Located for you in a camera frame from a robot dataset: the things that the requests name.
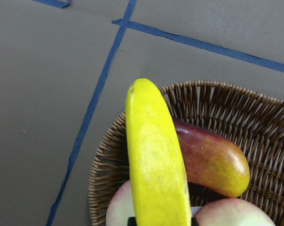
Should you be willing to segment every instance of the fruit basket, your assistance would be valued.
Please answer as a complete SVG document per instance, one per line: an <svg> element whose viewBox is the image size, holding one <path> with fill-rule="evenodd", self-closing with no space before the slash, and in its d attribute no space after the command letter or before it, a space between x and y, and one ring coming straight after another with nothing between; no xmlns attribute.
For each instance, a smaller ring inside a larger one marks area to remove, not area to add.
<svg viewBox="0 0 284 226"><path fill-rule="evenodd" d="M284 215L284 101L233 84L186 81L160 88L172 116L209 129L237 144L250 167L248 189L239 197L261 208L279 224ZM129 179L125 114L102 138L89 180L94 226L105 225L110 200ZM222 198L189 183L192 206Z"/></svg>

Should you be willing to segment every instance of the mango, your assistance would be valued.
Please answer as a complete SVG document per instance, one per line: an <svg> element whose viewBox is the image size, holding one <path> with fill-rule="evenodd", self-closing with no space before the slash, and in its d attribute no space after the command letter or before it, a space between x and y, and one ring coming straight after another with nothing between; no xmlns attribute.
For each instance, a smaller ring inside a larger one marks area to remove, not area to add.
<svg viewBox="0 0 284 226"><path fill-rule="evenodd" d="M134 211L139 226L190 226L185 165L167 104L140 78L126 96L126 137Z"/></svg>
<svg viewBox="0 0 284 226"><path fill-rule="evenodd" d="M242 150L214 132L173 118L187 179L226 197L240 196L250 182L250 169Z"/></svg>

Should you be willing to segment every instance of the gray surface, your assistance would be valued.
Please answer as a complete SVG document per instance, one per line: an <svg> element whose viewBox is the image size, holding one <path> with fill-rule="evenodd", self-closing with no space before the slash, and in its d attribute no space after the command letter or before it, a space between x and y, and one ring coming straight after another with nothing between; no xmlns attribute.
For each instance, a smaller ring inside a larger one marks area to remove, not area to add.
<svg viewBox="0 0 284 226"><path fill-rule="evenodd" d="M0 1L0 225L45 225L128 1ZM138 1L132 19L284 63L284 1ZM53 225L89 225L91 163L129 85L208 79L284 99L284 73L127 30Z"/></svg>
<svg viewBox="0 0 284 226"><path fill-rule="evenodd" d="M132 20L284 64L284 0L143 0Z"/></svg>

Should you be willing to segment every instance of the red apple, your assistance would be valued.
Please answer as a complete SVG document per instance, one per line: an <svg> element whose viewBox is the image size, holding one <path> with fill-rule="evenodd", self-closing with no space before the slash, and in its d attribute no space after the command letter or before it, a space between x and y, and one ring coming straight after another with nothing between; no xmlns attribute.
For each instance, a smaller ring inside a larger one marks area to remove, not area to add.
<svg viewBox="0 0 284 226"><path fill-rule="evenodd" d="M128 218L134 216L132 187L130 181L127 181L110 201L106 212L106 226L127 226Z"/></svg>
<svg viewBox="0 0 284 226"><path fill-rule="evenodd" d="M260 208L238 198L210 202L194 217L200 226L275 226Z"/></svg>

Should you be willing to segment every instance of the blue painter's tape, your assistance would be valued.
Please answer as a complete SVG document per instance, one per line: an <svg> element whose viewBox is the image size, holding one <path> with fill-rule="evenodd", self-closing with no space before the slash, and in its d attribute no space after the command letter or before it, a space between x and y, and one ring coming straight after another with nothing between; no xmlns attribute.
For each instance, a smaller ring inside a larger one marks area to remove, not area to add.
<svg viewBox="0 0 284 226"><path fill-rule="evenodd" d="M79 129L79 132L77 134L77 137L75 139L75 142L74 142L74 145L73 145L73 150L72 150L72 152L71 152L71 154L69 156L69 165L68 165L68 168L67 168L67 172L65 174L65 177L64 177L61 189L60 189L60 191L58 193L58 196L57 196L54 204L51 206L51 210L50 210L50 214L49 214L46 226L51 226L53 221L54 221L54 218L55 218L55 215L56 215L59 203L60 203L60 201L62 199L62 196L63 196L63 192L65 190L65 187L66 187L67 182L69 180L69 177L71 175L71 172L72 172L73 166L75 164L76 158L77 158L77 156L79 154L82 142L83 142L83 140L85 138L85 135L87 133L87 129L88 129L89 125L90 125L92 116L93 116L95 108L97 106L100 94L101 94L101 92L103 90L103 87L105 85L106 79L108 77L110 66L111 66L112 61L114 59L114 56L115 56L115 54L116 54L116 52L117 52L117 50L118 50L118 48L119 48L119 46L120 46L120 44L122 42L123 36L124 36L126 28L127 28L127 23L128 23L131 15L132 15L132 13L133 13L135 4L136 4L136 0L130 0L128 5L127 5L127 8L126 8L126 11L124 13L124 17L123 17L122 23L120 24L121 27L119 28L119 30L118 30L118 32L116 34L115 41L113 43L113 46L110 49L110 52L109 52L107 60L106 60L106 62L104 64L102 73L101 73L101 75L99 77L99 80L97 82L96 88L95 88L94 93L92 95L92 99L91 99L91 101L90 101L90 103L88 105L87 112L85 114L85 117L84 117L83 122L81 124L81 127Z"/></svg>
<svg viewBox="0 0 284 226"><path fill-rule="evenodd" d="M123 23L123 19L113 21L113 24L121 25L122 23ZM214 44L200 41L197 39L193 39L187 36L168 33L168 32L159 30L158 28L150 27L144 24L139 24L133 21L129 21L127 24L127 27L130 29L134 29L136 31L148 33L148 34L155 35L155 36L165 37L165 38L168 38L170 40L173 40L173 41L185 44L185 45L193 46L193 47L204 49L204 50L207 50L213 53L218 53L218 54L228 56L231 58L243 60L249 63L264 66L264 67L268 67L276 71L284 72L284 64L276 62L276 61L259 58L259 57L252 56L244 52L240 52L240 51L233 50L230 48L224 48L222 46L214 45Z"/></svg>
<svg viewBox="0 0 284 226"><path fill-rule="evenodd" d="M44 3L53 7L57 7L57 8L65 8L67 6L70 5L71 0L68 0L66 2L63 1L59 1L59 0L34 0L40 3Z"/></svg>

